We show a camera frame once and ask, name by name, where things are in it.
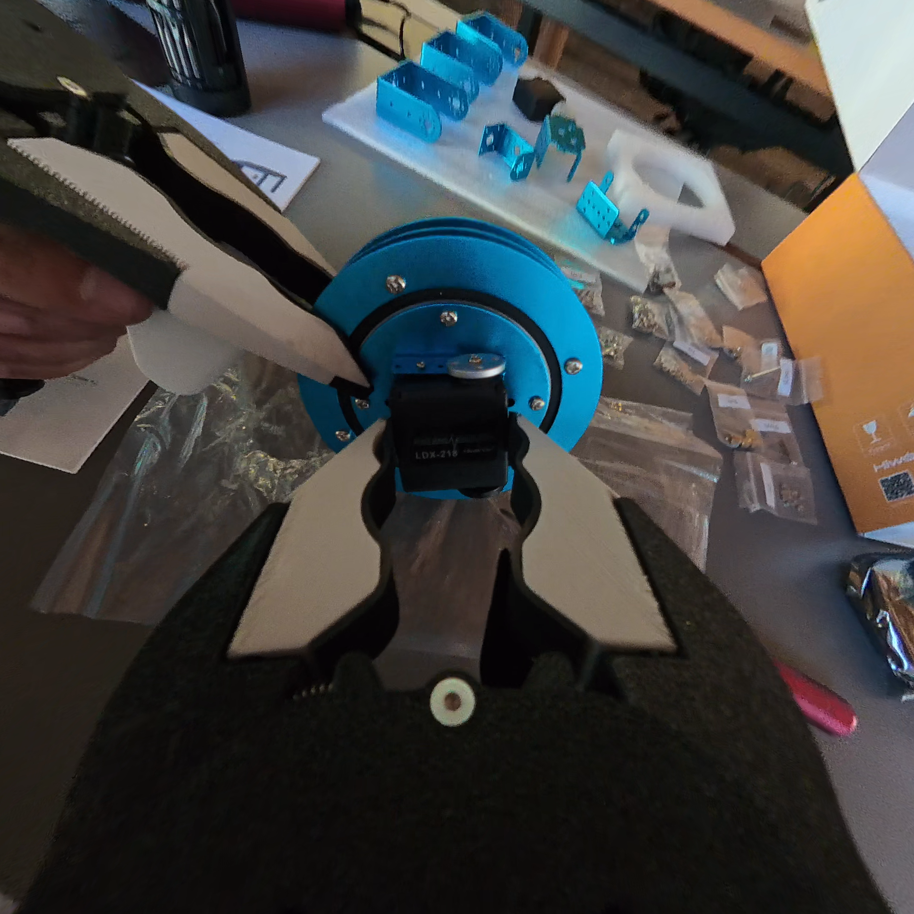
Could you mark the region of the black servo with silver horn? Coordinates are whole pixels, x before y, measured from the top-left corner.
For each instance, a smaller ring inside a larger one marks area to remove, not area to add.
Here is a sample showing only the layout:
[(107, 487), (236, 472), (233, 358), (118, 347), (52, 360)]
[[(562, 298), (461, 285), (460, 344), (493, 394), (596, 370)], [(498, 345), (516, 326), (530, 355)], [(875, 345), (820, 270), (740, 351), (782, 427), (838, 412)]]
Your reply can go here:
[(392, 361), (389, 428), (403, 492), (482, 498), (508, 483), (506, 359), (492, 352)]

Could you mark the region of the dark grey desk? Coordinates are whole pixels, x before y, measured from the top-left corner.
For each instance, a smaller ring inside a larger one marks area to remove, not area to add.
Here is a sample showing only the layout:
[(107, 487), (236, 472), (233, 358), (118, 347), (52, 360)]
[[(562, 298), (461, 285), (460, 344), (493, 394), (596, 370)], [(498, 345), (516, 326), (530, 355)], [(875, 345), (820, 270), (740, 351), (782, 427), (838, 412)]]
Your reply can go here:
[[(323, 123), (331, 105), (391, 60), (357, 40), (238, 23), (253, 110), (242, 128), (322, 161), (290, 218), (335, 266), (372, 237), (424, 216), (484, 218), (477, 208)], [(2, 891), (29, 887), (100, 707), (147, 631), (39, 614), (29, 602), (86, 509), (132, 418), (119, 419), (77, 474), (2, 458)], [(706, 571), (776, 657), (848, 700), (852, 737), (817, 733), (844, 816), (896, 912), (912, 912), (912, 702), (892, 692), (881, 657), (844, 595), (846, 561), (881, 546), (854, 534), (815, 420), (794, 428), (814, 475), (818, 523), (737, 507), (725, 457)]]

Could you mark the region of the dark shiny parts bag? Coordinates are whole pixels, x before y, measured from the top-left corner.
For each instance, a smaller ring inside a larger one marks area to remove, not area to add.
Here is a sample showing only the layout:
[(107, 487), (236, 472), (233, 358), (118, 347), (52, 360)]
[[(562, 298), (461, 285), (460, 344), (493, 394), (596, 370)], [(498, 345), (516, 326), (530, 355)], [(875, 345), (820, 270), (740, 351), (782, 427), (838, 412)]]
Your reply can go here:
[(913, 551), (864, 553), (852, 558), (844, 589), (900, 701), (913, 701)]

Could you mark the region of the blue robot arm turntable base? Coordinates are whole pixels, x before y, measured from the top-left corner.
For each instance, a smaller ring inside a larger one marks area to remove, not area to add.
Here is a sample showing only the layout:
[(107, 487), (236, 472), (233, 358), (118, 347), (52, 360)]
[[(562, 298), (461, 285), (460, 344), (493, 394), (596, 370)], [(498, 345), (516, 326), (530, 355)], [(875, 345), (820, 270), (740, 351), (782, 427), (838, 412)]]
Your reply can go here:
[(342, 451), (389, 420), (401, 355), (492, 352), (507, 361), (509, 414), (565, 451), (594, 416), (603, 369), (597, 332), (554, 260), (520, 235), (475, 219), (424, 219), (364, 245), (315, 303), (344, 332), (371, 393), (299, 377), (325, 443)]

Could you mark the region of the large blue U bracket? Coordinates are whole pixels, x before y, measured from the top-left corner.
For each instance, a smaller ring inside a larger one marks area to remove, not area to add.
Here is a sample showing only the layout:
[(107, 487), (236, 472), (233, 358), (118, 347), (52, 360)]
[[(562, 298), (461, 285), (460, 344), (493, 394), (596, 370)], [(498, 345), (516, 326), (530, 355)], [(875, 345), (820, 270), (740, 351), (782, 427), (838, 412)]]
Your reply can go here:
[(418, 63), (405, 61), (376, 82), (376, 114), (425, 142), (440, 140), (441, 119), (463, 120), (470, 109), (466, 89)]
[(473, 103), (479, 96), (480, 82), (467, 56), (465, 42), (451, 31), (441, 32), (421, 47), (419, 64), (465, 92)]
[(496, 48), (513, 68), (520, 68), (527, 61), (527, 39), (487, 11), (458, 20), (455, 33), (468, 41)]

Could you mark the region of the group of small screw bags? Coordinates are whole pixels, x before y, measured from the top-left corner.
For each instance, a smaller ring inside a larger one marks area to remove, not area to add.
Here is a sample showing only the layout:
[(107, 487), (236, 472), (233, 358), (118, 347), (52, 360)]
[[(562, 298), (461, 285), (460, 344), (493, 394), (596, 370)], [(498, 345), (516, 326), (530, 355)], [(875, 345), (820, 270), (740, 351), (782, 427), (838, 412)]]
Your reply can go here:
[[(783, 358), (776, 338), (718, 332), (703, 304), (677, 286), (665, 252), (651, 282), (630, 298), (630, 327), (662, 342), (655, 372), (707, 396), (715, 440), (734, 456), (738, 507), (816, 524), (812, 473), (790, 413), (817, 397), (815, 363)], [(602, 397), (577, 456), (681, 545), (696, 547), (709, 531), (723, 460), (698, 440), (691, 414)]]

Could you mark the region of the magenta metal cylinder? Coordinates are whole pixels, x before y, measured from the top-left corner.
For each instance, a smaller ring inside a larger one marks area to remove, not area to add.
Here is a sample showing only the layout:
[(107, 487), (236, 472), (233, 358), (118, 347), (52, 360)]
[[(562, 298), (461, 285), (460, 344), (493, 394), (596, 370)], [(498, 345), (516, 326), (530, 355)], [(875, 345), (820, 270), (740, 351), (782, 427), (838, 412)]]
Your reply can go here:
[(359, 1), (230, 1), (237, 18), (339, 34), (361, 17)]

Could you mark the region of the small black box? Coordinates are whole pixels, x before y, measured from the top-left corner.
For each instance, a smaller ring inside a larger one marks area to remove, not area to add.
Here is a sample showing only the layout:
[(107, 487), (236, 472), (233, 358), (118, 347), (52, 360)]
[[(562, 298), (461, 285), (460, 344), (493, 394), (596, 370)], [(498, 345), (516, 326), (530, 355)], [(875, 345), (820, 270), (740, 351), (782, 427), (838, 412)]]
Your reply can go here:
[(515, 108), (534, 122), (545, 120), (565, 100), (553, 82), (542, 76), (518, 77), (512, 93)]

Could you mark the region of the large clear plastic bag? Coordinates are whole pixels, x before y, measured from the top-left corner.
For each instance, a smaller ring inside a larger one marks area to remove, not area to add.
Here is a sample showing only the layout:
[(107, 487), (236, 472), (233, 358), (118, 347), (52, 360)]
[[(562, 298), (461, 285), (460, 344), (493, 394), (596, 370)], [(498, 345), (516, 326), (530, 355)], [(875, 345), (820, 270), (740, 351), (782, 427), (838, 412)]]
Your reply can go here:
[[(723, 458), (694, 434), (690, 412), (603, 397), (573, 454), (705, 568)], [(262, 359), (245, 358), (200, 394), (156, 392), (30, 607), (159, 623), (249, 524), (331, 456), (295, 375)]]

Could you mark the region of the white foam sheet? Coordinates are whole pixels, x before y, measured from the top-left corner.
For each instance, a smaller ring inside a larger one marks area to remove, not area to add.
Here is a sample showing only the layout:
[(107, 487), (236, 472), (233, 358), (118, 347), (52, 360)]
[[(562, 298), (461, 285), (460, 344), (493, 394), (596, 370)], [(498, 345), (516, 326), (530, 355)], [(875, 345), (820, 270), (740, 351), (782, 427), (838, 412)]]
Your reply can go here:
[(608, 172), (605, 154), (613, 131), (648, 133), (675, 142), (537, 64), (525, 64), (520, 75), (543, 76), (553, 82), (565, 96), (566, 111), (585, 133), (586, 149), (576, 176), (569, 183), (566, 174), (574, 156), (562, 154), (555, 147), (548, 149), (541, 167), (533, 166), (529, 177), (516, 182), (510, 180), (507, 166), (497, 155), (477, 154), (487, 124), (503, 121), (529, 143), (536, 139), (538, 126), (526, 120), (513, 105), (517, 82), (513, 71), (503, 72), (494, 86), (481, 88), (464, 120), (443, 118), (437, 143), (425, 143), (379, 118), (375, 82), (326, 109), (323, 119), (531, 240), (596, 268), (634, 291), (644, 291), (648, 274), (635, 243), (612, 246), (604, 241), (577, 212), (576, 204), (587, 183), (592, 180), (599, 184)]

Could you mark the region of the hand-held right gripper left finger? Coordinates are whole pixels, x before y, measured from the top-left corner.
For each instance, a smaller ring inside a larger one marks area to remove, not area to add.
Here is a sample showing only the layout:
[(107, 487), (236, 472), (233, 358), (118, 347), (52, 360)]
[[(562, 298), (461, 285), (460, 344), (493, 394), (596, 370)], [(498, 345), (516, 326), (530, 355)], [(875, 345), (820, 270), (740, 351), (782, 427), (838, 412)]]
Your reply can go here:
[(382, 550), (364, 505), (381, 471), (377, 420), (300, 485), (228, 646), (230, 659), (315, 656), (382, 586)]

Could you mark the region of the orange cardboard box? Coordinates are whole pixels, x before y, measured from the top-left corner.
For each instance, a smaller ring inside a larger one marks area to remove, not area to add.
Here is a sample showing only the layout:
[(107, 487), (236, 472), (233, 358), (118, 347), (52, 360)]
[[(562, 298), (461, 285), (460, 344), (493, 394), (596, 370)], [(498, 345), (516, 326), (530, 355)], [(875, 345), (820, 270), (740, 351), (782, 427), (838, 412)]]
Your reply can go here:
[(856, 531), (913, 544), (913, 3), (807, 2), (852, 173), (762, 262)]

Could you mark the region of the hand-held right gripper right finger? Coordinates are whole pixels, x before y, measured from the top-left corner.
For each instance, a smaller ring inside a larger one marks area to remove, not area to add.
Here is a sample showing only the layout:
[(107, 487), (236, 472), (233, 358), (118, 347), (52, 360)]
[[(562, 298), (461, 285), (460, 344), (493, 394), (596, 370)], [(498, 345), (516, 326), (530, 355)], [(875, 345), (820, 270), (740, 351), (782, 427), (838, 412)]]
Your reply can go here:
[(673, 655), (671, 633), (615, 494), (540, 428), (514, 417), (515, 581), (532, 611), (588, 651)]

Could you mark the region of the small blue metal bracket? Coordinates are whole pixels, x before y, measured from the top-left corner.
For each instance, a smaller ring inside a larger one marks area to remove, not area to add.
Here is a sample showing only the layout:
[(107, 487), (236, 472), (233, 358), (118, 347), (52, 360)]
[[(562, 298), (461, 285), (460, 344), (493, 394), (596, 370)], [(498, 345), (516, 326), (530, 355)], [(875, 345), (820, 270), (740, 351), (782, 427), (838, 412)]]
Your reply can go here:
[(566, 182), (571, 182), (586, 149), (585, 133), (576, 120), (558, 113), (551, 113), (544, 118), (534, 145), (534, 162), (537, 168), (543, 165), (546, 153), (551, 147), (555, 147), (562, 154), (574, 156), (573, 164), (566, 176)]
[(576, 210), (598, 236), (612, 246), (627, 244), (635, 239), (650, 211), (641, 209), (631, 224), (621, 218), (619, 207), (610, 199), (609, 190), (614, 173), (606, 172), (600, 184), (589, 181), (577, 200)]
[(510, 180), (515, 182), (528, 177), (535, 160), (534, 146), (503, 121), (485, 126), (477, 154), (497, 155), (507, 166)]

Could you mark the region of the white instruction sheet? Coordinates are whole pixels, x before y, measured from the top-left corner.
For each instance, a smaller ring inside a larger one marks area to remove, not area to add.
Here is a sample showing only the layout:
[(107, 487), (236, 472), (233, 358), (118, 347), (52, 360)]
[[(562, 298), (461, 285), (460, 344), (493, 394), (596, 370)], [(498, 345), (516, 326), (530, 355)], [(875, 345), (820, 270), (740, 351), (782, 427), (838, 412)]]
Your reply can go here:
[(280, 211), (288, 208), (320, 165), (313, 155), (243, 130), (143, 83), (135, 84), (213, 143)]
[(88, 460), (146, 387), (126, 338), (81, 372), (47, 381), (1, 417), (1, 453), (68, 474)]

